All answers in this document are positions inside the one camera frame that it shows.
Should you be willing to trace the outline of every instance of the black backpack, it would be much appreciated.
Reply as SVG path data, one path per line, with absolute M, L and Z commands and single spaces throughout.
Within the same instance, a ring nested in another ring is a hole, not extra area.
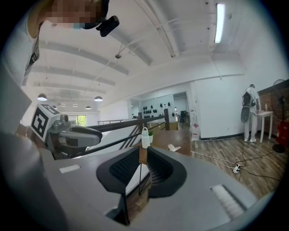
M 254 102 L 254 100 L 251 97 L 251 94 L 249 94 L 248 92 L 246 92 L 243 95 L 243 106 L 255 106 L 256 103 Z

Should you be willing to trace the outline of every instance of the ceiling beam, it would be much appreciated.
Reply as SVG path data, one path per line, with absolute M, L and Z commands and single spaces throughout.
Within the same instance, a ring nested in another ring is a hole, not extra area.
M 101 89 L 89 89 L 84 87 L 78 87 L 78 86 L 70 86 L 65 84 L 59 84 L 59 83 L 48 83 L 48 82 L 34 82 L 34 87 L 43 87 L 43 88 L 57 88 L 57 89 L 65 89 L 65 90 L 75 90 L 75 91 L 82 91 L 82 92 L 95 92 L 100 94 L 105 94 L 105 91 Z
M 114 86 L 116 84 L 115 82 L 109 79 L 105 79 L 103 77 L 98 77 L 97 79 L 95 79 L 96 77 L 91 74 L 86 74 L 86 73 L 79 72 L 79 71 L 72 71 L 72 70 L 57 68 L 57 67 L 47 68 L 43 66 L 33 66 L 31 71 L 38 72 L 38 73 L 46 73 L 46 74 L 59 74 L 59 75 L 74 76 L 77 78 L 88 79 L 88 80 L 96 81 L 99 83 L 104 83 L 104 84 L 111 85 L 111 86 Z
M 126 34 L 124 34 L 121 30 L 117 28 L 110 32 L 109 36 L 113 37 L 124 46 L 127 46 L 131 42 L 131 39 L 129 39 Z M 150 66 L 150 64 L 152 63 L 152 59 L 148 57 L 141 48 L 139 48 L 139 45 L 137 43 L 128 45 L 127 48 L 131 50 L 141 61 Z
M 71 100 L 74 100 L 75 102 L 80 102 L 80 101 L 83 101 L 83 100 L 85 100 L 85 101 L 92 101 L 92 102 L 94 102 L 93 100 L 94 100 L 94 97 L 84 97 L 84 98 L 77 98 L 77 97 L 69 97 L 69 96 L 67 96 L 67 97 L 63 97 L 63 96 L 58 96 L 58 95 L 54 95 L 54 94 L 51 94 L 51 93 L 48 93 L 48 94 L 46 94 L 46 96 L 47 96 L 47 98 L 48 98 L 48 100 L 61 100 L 61 101 L 67 101 L 67 102 L 71 102 Z
M 95 61 L 95 62 L 100 63 L 102 65 L 107 65 L 109 62 L 109 60 L 107 60 L 106 58 L 103 58 L 99 55 L 93 54 L 93 53 L 85 51 L 85 50 L 81 50 L 81 49 L 73 47 L 73 46 L 63 45 L 63 44 L 56 43 L 56 42 L 47 42 L 46 43 L 45 41 L 40 41 L 39 47 L 42 49 L 61 51 L 64 53 L 81 56 L 83 58 Z M 110 62 L 107 66 L 118 71 L 118 72 L 121 72 L 122 74 L 125 74 L 125 75 L 128 75 L 130 73 L 129 70 L 121 67 L 119 64 L 114 63 L 114 62 Z
M 170 28 L 168 25 L 162 25 L 162 21 L 166 22 L 168 19 L 162 12 L 159 4 L 151 1 L 151 4 L 147 0 L 134 0 L 135 3 L 143 10 L 146 16 L 149 18 L 153 26 L 156 28 L 160 35 L 164 45 L 166 46 L 168 53 L 172 58 L 176 56 L 175 52 L 178 52 L 177 44 L 173 36 L 166 33 Z

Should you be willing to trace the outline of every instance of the white side table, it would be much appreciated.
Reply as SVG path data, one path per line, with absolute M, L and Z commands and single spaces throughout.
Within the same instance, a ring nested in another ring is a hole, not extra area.
M 273 123 L 273 112 L 272 112 L 272 111 L 264 111 L 264 112 L 261 112 L 261 113 L 258 114 L 258 118 L 262 118 L 262 130 L 261 130 L 260 143 L 263 142 L 265 117 L 267 117 L 267 116 L 270 116 L 269 139 L 271 139 L 271 135 L 272 135 L 272 123 Z

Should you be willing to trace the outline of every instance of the fluorescent light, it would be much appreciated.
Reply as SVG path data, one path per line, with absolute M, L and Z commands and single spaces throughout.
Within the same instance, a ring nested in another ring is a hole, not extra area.
M 216 28 L 215 43 L 221 42 L 224 19 L 225 19 L 225 5 L 217 4 L 217 28 Z
M 47 101 L 47 97 L 46 97 L 46 95 L 44 95 L 44 94 L 40 94 L 40 95 L 37 97 L 37 99 L 38 99 L 39 101 Z

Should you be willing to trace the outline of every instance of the white outfit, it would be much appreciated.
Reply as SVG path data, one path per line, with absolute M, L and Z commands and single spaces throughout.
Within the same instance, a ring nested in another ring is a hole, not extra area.
M 0 62 L 2 73 L 9 73 L 18 86 L 25 86 L 31 67 L 39 58 L 39 41 L 28 32 L 28 11 L 15 26 L 3 47 Z
M 254 140 L 255 134 L 257 132 L 257 122 L 258 122 L 257 100 L 259 101 L 259 106 L 261 106 L 261 103 L 259 95 L 255 88 L 249 87 L 246 91 L 251 95 L 251 98 L 256 103 L 256 105 L 250 107 L 250 117 L 248 121 L 245 123 L 245 139 L 249 139 L 249 125 L 251 120 L 252 123 L 251 140 Z

